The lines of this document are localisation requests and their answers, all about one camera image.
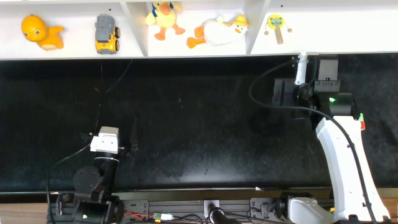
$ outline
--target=red and green object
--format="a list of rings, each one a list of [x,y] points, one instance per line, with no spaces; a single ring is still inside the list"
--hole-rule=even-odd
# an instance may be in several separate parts
[[[361,131],[365,130],[365,121],[363,119],[363,114],[361,113],[361,116],[359,117],[359,121],[361,122]]]

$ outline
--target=toy truck wheel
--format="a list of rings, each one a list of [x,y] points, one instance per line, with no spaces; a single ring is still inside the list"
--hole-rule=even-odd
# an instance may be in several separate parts
[[[115,41],[114,48],[116,49],[116,51],[119,50],[119,41],[118,40]]]
[[[114,28],[114,36],[116,38],[120,38],[120,29],[118,27]]]

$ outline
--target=duck beak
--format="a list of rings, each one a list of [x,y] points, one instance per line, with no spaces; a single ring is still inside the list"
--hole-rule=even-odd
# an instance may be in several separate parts
[[[170,14],[170,11],[172,10],[172,9],[170,8],[170,4],[169,4],[168,2],[165,2],[165,3],[161,4],[159,8],[160,8],[160,11],[161,11],[163,14],[165,14],[165,15],[169,15],[169,14]]]

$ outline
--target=white plush duck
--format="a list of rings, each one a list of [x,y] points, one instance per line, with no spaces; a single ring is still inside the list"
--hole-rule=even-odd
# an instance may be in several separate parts
[[[248,27],[249,24],[244,15],[238,15],[231,23],[224,22],[224,18],[219,16],[217,20],[206,21],[205,25],[197,27],[196,38],[189,37],[187,45],[192,49],[204,43],[212,46],[228,44],[242,38],[248,31]]]

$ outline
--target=white shelf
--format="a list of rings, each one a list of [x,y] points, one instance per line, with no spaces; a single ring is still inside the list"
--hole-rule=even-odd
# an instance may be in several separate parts
[[[97,54],[95,49],[96,16],[101,13],[113,16],[121,30],[117,58],[142,57],[120,3],[96,3],[0,6],[0,27],[7,30],[0,34],[0,59],[115,58],[113,55]],[[22,35],[21,22],[29,14],[39,15],[49,26],[64,26],[65,30],[60,33],[64,48],[44,51],[36,43],[26,40]]]
[[[182,6],[177,24],[186,32],[175,35],[168,29],[166,40],[159,41],[154,34],[160,28],[145,24],[152,10],[149,0],[0,0],[0,60],[398,52],[397,0],[182,0]],[[60,35],[65,47],[46,52],[27,41],[21,22],[29,14],[50,26],[64,26]],[[115,55],[96,53],[94,24],[100,14],[113,16],[121,30]],[[188,37],[206,20],[222,15],[232,21],[238,14],[250,24],[245,38],[217,47],[187,47]],[[282,29],[282,45],[273,30],[264,35],[271,14],[282,15],[293,29]]]
[[[282,28],[284,43],[278,45],[275,32],[267,28],[270,15],[280,14],[293,32]],[[264,18],[252,54],[347,54],[398,52],[398,1],[356,0],[272,1]]]

